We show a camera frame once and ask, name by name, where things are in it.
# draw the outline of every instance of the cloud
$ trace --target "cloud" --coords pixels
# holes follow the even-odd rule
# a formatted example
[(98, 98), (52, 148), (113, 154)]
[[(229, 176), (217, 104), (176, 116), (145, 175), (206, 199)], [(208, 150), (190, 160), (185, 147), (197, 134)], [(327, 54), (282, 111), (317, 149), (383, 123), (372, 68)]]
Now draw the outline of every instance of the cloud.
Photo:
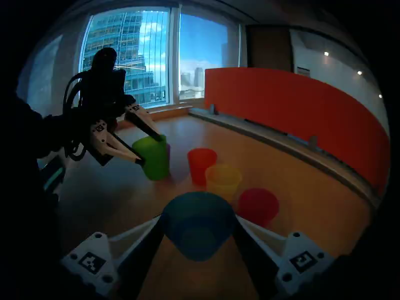
[(147, 68), (147, 70), (150, 70), (150, 71), (154, 71), (154, 70), (156, 70), (156, 71), (158, 71), (158, 70), (165, 71), (166, 70), (166, 65), (165, 64), (159, 64), (159, 63), (151, 63), (149, 65), (146, 65), (146, 68)]
[(144, 43), (145, 41), (149, 41), (150, 40), (150, 36), (145, 36), (145, 37), (139, 37), (139, 41), (141, 43)]
[(194, 73), (196, 68), (214, 69), (221, 68), (219, 64), (211, 63), (207, 60), (195, 60), (195, 59), (181, 59), (179, 69), (181, 73)]
[(152, 32), (159, 32), (162, 29), (162, 25), (158, 24), (157, 22), (152, 22), (152, 23), (142, 23), (140, 26), (140, 33), (141, 34), (148, 34), (151, 31)]

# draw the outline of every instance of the glass skyscraper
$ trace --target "glass skyscraper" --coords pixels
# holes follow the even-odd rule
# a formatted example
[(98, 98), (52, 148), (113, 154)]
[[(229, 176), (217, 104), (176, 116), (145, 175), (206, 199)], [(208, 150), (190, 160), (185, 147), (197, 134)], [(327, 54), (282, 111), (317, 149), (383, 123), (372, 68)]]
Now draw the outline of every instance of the glass skyscraper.
[(168, 24), (168, 11), (111, 11), (95, 15), (84, 42), (82, 71), (91, 68), (98, 50), (114, 48), (118, 53), (115, 67), (126, 71), (125, 93), (144, 107), (168, 103)]

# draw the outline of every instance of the window frame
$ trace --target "window frame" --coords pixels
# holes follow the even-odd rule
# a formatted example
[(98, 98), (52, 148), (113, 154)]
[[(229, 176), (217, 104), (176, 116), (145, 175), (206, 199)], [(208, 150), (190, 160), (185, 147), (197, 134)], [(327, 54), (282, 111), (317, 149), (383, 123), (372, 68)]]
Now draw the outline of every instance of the window frame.
[[(128, 7), (122, 7), (122, 8), (116, 8), (116, 9), (110, 9), (110, 10), (105, 10), (97, 13), (93, 13), (89, 15), (89, 18), (87, 20), (86, 24), (86, 29), (84, 31), (83, 38), (81, 40), (81, 45), (80, 45), (80, 53), (79, 53), (79, 59), (78, 59), (78, 72), (82, 72), (83, 67), (84, 67), (84, 54), (85, 54), (85, 48), (86, 48), (86, 43), (88, 40), (88, 35), (90, 31), (90, 26), (93, 21), (93, 18), (98, 15), (106, 15), (110, 14), (111, 12), (113, 14), (118, 14), (118, 13), (126, 13), (129, 12), (129, 10), (135, 11), (135, 10), (140, 10), (140, 11), (165, 11), (169, 13), (169, 23), (167, 24), (167, 34), (166, 34), (166, 40), (165, 40), (165, 95), (167, 96), (167, 101), (166, 103), (161, 103), (161, 104), (154, 104), (154, 105), (146, 105), (146, 109), (157, 109), (157, 108), (162, 108), (162, 107), (171, 107), (171, 108), (177, 108), (177, 107), (182, 107), (182, 106), (198, 106), (199, 104), (204, 103), (204, 97), (200, 98), (186, 98), (186, 99), (180, 99), (179, 97), (179, 63), (180, 63), (180, 57), (179, 57), (179, 48), (180, 48), (180, 26), (181, 26), (181, 12), (182, 12), (182, 4), (179, 4), (177, 7), (165, 7), (165, 6), (128, 6)], [(237, 21), (237, 19), (232, 18), (232, 21), (236, 22), (238, 24), (238, 67), (246, 67), (247, 64), (247, 55), (246, 55), (246, 31), (244, 26)], [(114, 28), (113, 22), (110, 24), (110, 28)], [(122, 26), (120, 28), (121, 34), (124, 32), (124, 27)], [(128, 40), (126, 43), (125, 48), (127, 47), (134, 47), (134, 45), (128, 45)]]

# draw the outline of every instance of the red partition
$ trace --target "red partition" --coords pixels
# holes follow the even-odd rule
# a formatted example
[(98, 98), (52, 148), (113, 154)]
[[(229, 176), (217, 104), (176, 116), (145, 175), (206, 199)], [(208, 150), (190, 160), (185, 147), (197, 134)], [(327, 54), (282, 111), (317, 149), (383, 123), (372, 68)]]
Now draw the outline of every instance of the red partition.
[(224, 114), (292, 134), (352, 167), (380, 194), (390, 166), (389, 138), (356, 99), (326, 83), (263, 68), (205, 71), (205, 103)]

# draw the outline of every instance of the white wall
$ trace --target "white wall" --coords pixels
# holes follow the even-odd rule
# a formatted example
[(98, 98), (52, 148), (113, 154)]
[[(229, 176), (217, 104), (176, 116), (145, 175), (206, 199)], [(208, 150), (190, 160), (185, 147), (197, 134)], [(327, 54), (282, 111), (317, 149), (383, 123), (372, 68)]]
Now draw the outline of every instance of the white wall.
[(332, 55), (307, 48), (296, 30), (290, 30), (293, 46), (294, 70), (297, 67), (310, 70), (313, 79), (327, 83), (355, 98), (379, 121), (389, 137), (388, 116), (379, 88), (368, 82), (355, 69), (335, 59)]
[[(43, 117), (63, 113), (64, 91), (78, 72), (88, 21), (89, 15), (83, 15), (49, 32), (39, 41), (19, 76), (18, 96)], [(44, 166), (55, 155), (52, 152), (38, 162)], [(65, 158), (63, 149), (59, 155)]]

